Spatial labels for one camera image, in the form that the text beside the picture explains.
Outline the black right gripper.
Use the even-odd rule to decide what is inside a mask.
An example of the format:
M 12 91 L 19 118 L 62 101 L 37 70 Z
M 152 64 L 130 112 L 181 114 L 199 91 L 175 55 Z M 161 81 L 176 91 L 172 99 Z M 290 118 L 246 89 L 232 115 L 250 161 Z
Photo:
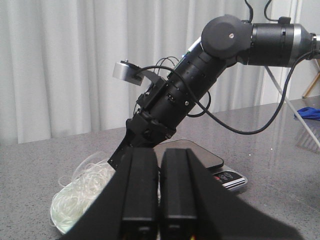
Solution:
M 116 170 L 63 240 L 155 240 L 158 235 L 158 162 L 152 149 L 169 128 L 148 112 L 126 120 L 126 134 L 107 163 Z

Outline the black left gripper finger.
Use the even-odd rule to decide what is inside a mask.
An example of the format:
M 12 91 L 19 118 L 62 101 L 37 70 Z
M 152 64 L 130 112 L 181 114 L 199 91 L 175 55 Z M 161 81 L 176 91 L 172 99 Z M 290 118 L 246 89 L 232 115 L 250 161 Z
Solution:
M 164 240 L 301 240 L 293 227 L 227 190 L 191 149 L 168 148 L 160 173 Z

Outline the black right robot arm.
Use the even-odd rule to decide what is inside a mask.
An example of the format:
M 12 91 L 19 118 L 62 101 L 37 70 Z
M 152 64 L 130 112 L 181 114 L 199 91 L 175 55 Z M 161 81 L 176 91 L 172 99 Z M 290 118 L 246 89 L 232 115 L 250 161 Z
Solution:
M 249 23 L 232 15 L 211 20 L 201 37 L 181 61 L 169 70 L 167 80 L 150 67 L 121 61 L 114 76 L 139 85 L 151 80 L 142 94 L 140 109 L 126 121 L 126 134 L 109 164 L 117 168 L 124 151 L 155 147 L 171 138 L 177 126 L 203 97 L 222 72 L 236 63 L 293 70 L 303 60 L 320 57 L 318 37 L 300 24 L 280 18 L 277 23 Z M 274 220 L 218 185 L 189 150 L 174 151 L 174 160 L 163 160 L 165 208 L 161 235 L 197 240 L 298 240 L 293 228 Z

